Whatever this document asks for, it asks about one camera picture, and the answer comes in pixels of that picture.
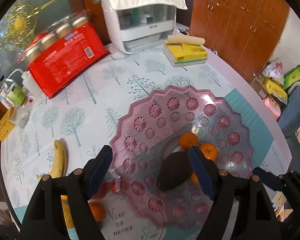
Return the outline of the yellow banana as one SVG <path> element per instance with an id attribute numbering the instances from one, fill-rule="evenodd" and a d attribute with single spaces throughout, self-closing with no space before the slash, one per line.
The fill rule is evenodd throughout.
<path id="1" fill-rule="evenodd" d="M 60 140 L 54 142 L 54 158 L 49 175 L 52 178 L 64 177 L 68 168 L 68 155 L 66 148 Z"/>

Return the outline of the clear bottle green label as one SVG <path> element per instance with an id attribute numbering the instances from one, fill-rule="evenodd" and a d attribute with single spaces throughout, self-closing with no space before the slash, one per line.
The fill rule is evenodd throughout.
<path id="1" fill-rule="evenodd" d="M 7 108 L 23 106 L 27 101 L 26 94 L 11 79 L 6 79 L 0 88 L 0 102 Z"/>

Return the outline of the small red fruit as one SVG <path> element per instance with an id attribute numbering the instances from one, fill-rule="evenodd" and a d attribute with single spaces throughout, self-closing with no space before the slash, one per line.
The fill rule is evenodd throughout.
<path id="1" fill-rule="evenodd" d="M 121 191 L 121 178 L 113 179 L 109 184 L 109 189 L 113 194 L 118 194 Z"/>

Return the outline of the clear drinking glass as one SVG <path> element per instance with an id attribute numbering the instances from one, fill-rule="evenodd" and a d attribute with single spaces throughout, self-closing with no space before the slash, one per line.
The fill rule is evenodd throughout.
<path id="1" fill-rule="evenodd" d="M 12 107 L 9 121 L 14 126 L 24 129 L 29 122 L 32 108 L 30 106 Z"/>

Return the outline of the tree print tablecloth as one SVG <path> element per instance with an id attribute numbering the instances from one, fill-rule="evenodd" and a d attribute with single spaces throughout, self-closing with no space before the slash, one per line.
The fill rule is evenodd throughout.
<path id="1" fill-rule="evenodd" d="M 276 120 L 260 97 L 214 53 L 204 64 L 174 67 L 163 47 L 125 55 L 108 45 L 110 55 L 91 66 L 53 99 L 36 98 L 25 128 L 15 128 L 1 145 L 1 169 L 12 211 L 23 219 L 37 177 L 52 165 L 53 143 L 68 146 L 68 171 L 82 167 L 115 136 L 119 118 L 131 103 L 168 85 L 209 89 L 242 116 L 255 150 L 253 166 L 286 172 L 292 154 Z"/>

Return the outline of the pink glass fruit bowl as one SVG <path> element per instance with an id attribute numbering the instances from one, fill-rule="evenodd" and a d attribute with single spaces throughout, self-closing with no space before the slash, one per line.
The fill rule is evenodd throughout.
<path id="1" fill-rule="evenodd" d="M 249 129 L 224 98 L 193 86 L 168 86 L 133 104 L 119 119 L 111 172 L 140 218 L 156 226 L 189 229 L 205 222 L 212 202 L 194 182 L 193 143 L 217 152 L 215 164 L 247 178 L 254 149 Z"/>

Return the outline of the bags on floor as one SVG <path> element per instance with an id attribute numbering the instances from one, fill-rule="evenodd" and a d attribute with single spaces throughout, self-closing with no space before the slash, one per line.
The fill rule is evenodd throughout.
<path id="1" fill-rule="evenodd" d="M 292 93 L 295 86 L 300 86 L 300 64 L 286 74 L 283 73 L 283 62 L 277 57 L 270 61 L 262 72 L 255 76 L 251 85 L 260 85 L 264 94 L 272 96 L 284 105 L 288 103 L 288 95 Z"/>

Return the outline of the pink plastic stool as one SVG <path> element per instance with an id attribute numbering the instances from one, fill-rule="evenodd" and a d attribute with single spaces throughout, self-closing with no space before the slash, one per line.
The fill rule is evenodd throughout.
<path id="1" fill-rule="evenodd" d="M 281 115 L 281 108 L 279 104 L 271 97 L 267 97 L 263 100 L 265 106 L 271 112 L 275 120 L 277 120 Z"/>

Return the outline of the yellow spotted pear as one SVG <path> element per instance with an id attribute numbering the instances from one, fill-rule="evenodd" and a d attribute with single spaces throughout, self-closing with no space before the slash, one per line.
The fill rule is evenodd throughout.
<path id="1" fill-rule="evenodd" d="M 63 215 L 64 215 L 66 227 L 68 229 L 73 229 L 74 222 L 72 220 L 72 216 L 71 216 L 71 212 L 70 212 L 68 197 L 65 195 L 61 195 L 61 201 L 62 201 Z"/>

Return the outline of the yellow flat box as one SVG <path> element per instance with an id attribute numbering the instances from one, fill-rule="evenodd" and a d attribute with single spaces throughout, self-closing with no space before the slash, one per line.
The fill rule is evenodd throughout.
<path id="1" fill-rule="evenodd" d="M 3 142 L 15 127 L 15 125 L 10 122 L 13 113 L 14 107 L 8 109 L 0 120 L 0 142 Z"/>

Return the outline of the yellow tissue pack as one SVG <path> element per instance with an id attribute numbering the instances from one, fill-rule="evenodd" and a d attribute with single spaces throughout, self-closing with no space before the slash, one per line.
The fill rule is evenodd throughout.
<path id="1" fill-rule="evenodd" d="M 208 52 L 203 48 L 205 39 L 191 35 L 168 35 L 164 53 L 174 67 L 205 63 Z"/>

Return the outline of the dark green avocado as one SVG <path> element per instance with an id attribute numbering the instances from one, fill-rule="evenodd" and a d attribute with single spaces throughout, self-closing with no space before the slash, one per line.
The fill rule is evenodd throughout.
<path id="1" fill-rule="evenodd" d="M 168 191 L 187 181 L 192 174 L 189 154 L 184 151 L 174 152 L 164 159 L 157 176 L 157 187 Z"/>

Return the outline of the red yellow apple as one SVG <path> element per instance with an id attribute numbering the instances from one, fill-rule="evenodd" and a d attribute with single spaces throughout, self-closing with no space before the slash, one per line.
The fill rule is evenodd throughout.
<path id="1" fill-rule="evenodd" d="M 98 192 L 94 194 L 91 198 L 92 199 L 102 199 L 106 196 L 107 194 L 107 185 L 106 182 L 103 181 L 100 188 L 98 189 Z"/>

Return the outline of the white countertop appliance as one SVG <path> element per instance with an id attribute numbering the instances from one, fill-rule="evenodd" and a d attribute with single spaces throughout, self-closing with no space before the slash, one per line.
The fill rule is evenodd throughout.
<path id="1" fill-rule="evenodd" d="M 102 10 L 111 43 L 125 54 L 134 54 L 162 44 L 174 33 L 178 8 L 156 4 L 118 11 L 102 7 Z"/>

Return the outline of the blue chair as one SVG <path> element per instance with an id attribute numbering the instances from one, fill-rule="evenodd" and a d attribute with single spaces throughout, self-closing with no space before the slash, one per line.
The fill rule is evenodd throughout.
<path id="1" fill-rule="evenodd" d="M 300 87 L 293 89 L 288 96 L 288 103 L 281 108 L 281 115 L 277 120 L 287 141 L 292 160 L 289 168 L 300 173 L 300 143 L 296 134 L 300 131 Z"/>

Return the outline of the brown wooden cabinet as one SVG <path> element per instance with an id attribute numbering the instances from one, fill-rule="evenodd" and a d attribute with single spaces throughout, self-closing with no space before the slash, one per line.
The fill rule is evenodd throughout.
<path id="1" fill-rule="evenodd" d="M 252 83 L 273 54 L 289 10 L 285 0 L 194 0 L 190 34 Z"/>

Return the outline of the tangerine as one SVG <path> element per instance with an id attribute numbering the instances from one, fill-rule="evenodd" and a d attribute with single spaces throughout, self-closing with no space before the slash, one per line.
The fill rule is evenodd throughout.
<path id="1" fill-rule="evenodd" d="M 184 133 L 179 139 L 179 146 L 182 150 L 189 152 L 191 147 L 198 146 L 199 139 L 194 133 Z"/>
<path id="2" fill-rule="evenodd" d="M 203 153 L 206 159 L 216 161 L 218 158 L 218 151 L 215 145 L 210 143 L 204 143 L 199 146 L 199 149 Z"/>
<path id="3" fill-rule="evenodd" d="M 190 181 L 196 185 L 199 185 L 199 180 L 194 171 L 192 172 L 192 174 L 190 176 Z"/>
<path id="4" fill-rule="evenodd" d="M 98 202 L 89 202 L 89 206 L 94 219 L 97 222 L 102 221 L 106 215 L 104 207 Z"/>

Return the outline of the red snack package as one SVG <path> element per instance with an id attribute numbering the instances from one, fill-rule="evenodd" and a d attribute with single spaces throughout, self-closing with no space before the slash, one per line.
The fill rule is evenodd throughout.
<path id="1" fill-rule="evenodd" d="M 19 61 L 48 98 L 109 54 L 90 21 L 87 10 L 69 15 L 36 36 Z"/>

